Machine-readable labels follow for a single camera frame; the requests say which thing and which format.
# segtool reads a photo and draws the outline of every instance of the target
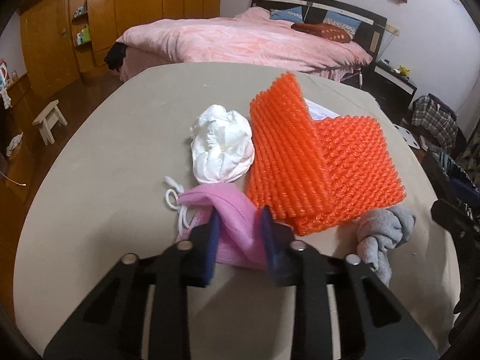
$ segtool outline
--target yellow plush toy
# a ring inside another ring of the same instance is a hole
[[[398,68],[398,70],[400,71],[400,74],[406,78],[409,77],[410,75],[410,69],[406,68],[405,66],[401,66]]]

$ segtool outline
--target plaid jacket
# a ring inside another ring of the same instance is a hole
[[[413,103],[412,126],[422,126],[450,153],[455,147],[458,126],[452,117],[440,109],[429,96],[421,96]]]

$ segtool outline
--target blue pillow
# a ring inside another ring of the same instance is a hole
[[[357,30],[359,29],[360,24],[362,23],[361,20],[341,15],[333,11],[327,12],[327,14],[325,15],[325,19],[323,19],[323,22],[327,24],[332,24],[335,27],[339,27],[342,30],[345,30],[352,39],[355,36]]]
[[[270,11],[271,20],[287,20],[293,23],[303,23],[302,7],[294,7],[283,11],[272,9]]]

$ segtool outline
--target screw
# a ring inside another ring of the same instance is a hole
[[[307,245],[303,241],[295,240],[290,243],[290,247],[295,251],[304,251]]]
[[[121,258],[122,263],[124,263],[126,266],[129,266],[130,264],[135,263],[138,260],[138,256],[133,253],[127,253]]]
[[[345,261],[353,266],[357,266],[362,260],[356,254],[349,254],[347,257],[345,257]]]
[[[194,247],[194,245],[187,239],[177,244],[177,249],[180,251],[189,251],[192,247]]]

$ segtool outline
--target pink drawstring bag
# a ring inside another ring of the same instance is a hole
[[[177,241],[187,239],[191,229],[203,225],[210,219],[211,207],[215,207],[222,218],[217,263],[253,269],[266,269],[266,256],[260,232],[260,211],[234,184],[203,184],[184,192],[183,187],[171,178],[165,181],[175,190],[166,192],[167,204],[179,212],[179,236]],[[173,193],[177,205],[170,202]],[[195,214],[188,225],[185,219],[187,206],[204,206]]]

